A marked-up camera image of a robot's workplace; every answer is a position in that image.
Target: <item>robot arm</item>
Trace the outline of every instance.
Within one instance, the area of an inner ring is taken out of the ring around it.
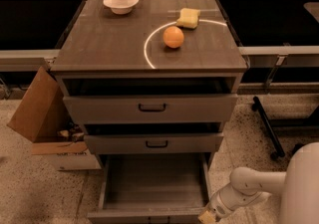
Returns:
[[[285,175],[285,172],[258,172],[247,167],[234,169],[230,182],[212,195],[199,220],[204,224],[215,223],[239,207],[266,200],[270,193],[280,195]]]
[[[312,224],[319,209],[319,142],[299,149],[287,172],[258,172],[239,167],[230,182],[215,192],[198,219],[213,224],[239,207],[265,200],[270,193],[280,195],[280,224]]]

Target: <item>cabinet top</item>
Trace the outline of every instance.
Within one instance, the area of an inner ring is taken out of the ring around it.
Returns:
[[[165,28],[182,8],[200,10],[195,29],[185,29],[180,48],[167,47]],[[127,15],[116,15],[103,0],[88,0],[52,71],[243,72],[246,65],[215,0],[140,0]]]

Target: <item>open drawer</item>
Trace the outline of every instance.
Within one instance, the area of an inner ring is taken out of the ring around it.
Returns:
[[[85,136],[85,142],[92,154],[216,152],[222,139],[222,132]]]
[[[210,197],[200,153],[100,155],[107,180],[93,223],[198,223]]]
[[[64,97],[78,124],[228,121],[236,101],[237,94]]]

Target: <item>speckled floor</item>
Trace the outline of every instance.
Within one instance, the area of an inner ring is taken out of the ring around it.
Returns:
[[[287,151],[284,158],[270,159],[273,146],[258,112],[251,110],[254,95],[239,96],[225,138],[209,171],[212,190],[228,182],[231,170],[248,166],[259,171],[284,171],[290,150],[297,142],[318,141],[316,133],[280,132]],[[270,118],[306,117],[319,104],[319,95],[260,95]],[[30,142],[6,123],[20,100],[0,101],[0,223],[85,224],[87,213],[98,206],[103,180],[101,170],[56,171],[44,157],[30,155]],[[219,223],[277,224],[280,198],[271,196],[258,205],[240,208]]]

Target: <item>sponge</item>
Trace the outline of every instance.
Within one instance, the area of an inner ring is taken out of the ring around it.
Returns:
[[[216,223],[215,216],[212,214],[211,211],[208,211],[207,209],[205,209],[203,212],[199,214],[198,219],[202,224]]]
[[[198,17],[200,15],[200,10],[182,8],[180,10],[180,16],[176,21],[178,27],[194,29],[198,25]]]

